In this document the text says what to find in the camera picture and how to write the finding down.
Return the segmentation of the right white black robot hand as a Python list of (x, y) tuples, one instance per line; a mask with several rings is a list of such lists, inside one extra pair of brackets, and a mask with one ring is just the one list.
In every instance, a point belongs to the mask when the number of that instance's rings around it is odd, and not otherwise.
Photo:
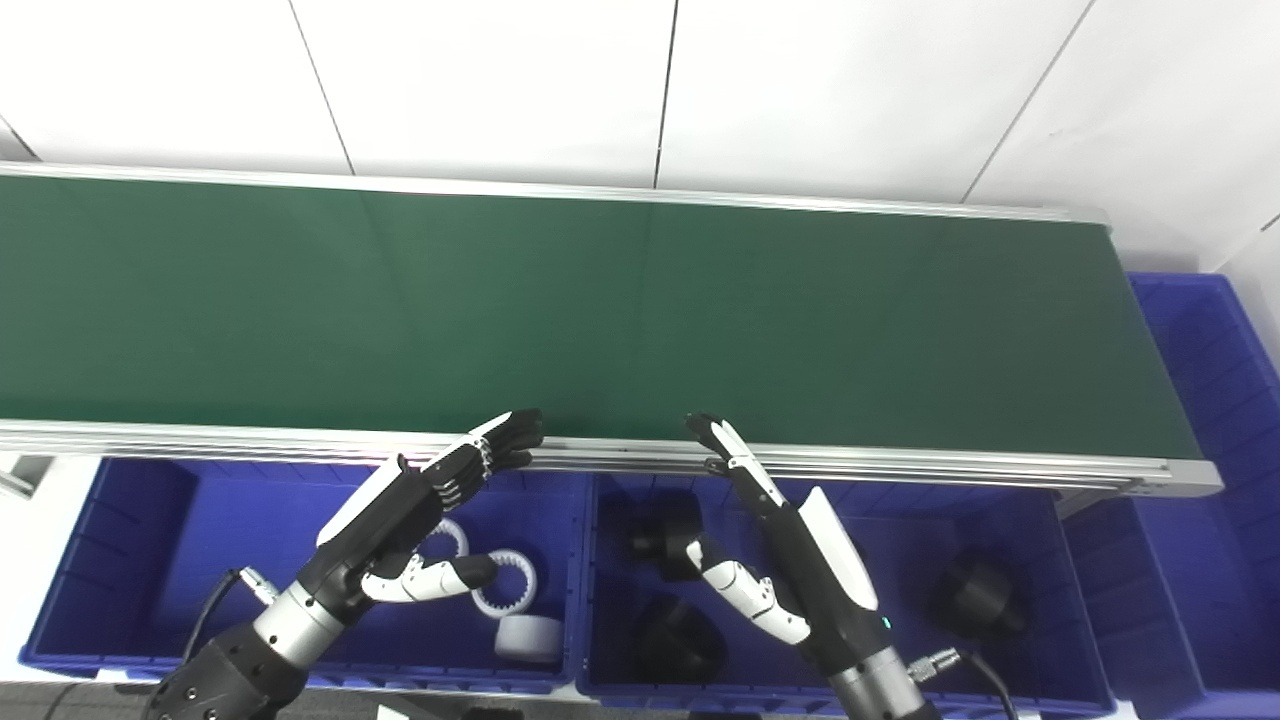
[(728, 479), (755, 519), (776, 570), (759, 577), (701, 533), (685, 547), (701, 579), (765, 634), (800, 650), (835, 687), (902, 675), (869, 573), (824, 492), (787, 500), (721, 416), (691, 413), (685, 425), (710, 451), (708, 471)]

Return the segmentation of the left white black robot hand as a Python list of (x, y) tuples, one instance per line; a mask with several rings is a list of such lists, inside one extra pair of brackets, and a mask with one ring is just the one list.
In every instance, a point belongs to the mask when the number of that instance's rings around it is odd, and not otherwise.
[(320, 530), (296, 580), (338, 621), (356, 624), (374, 603), (362, 589), (365, 577), (399, 575), (447, 512), (493, 475), (527, 466), (544, 438), (541, 410), (527, 407), (472, 428), (422, 466), (392, 456)]

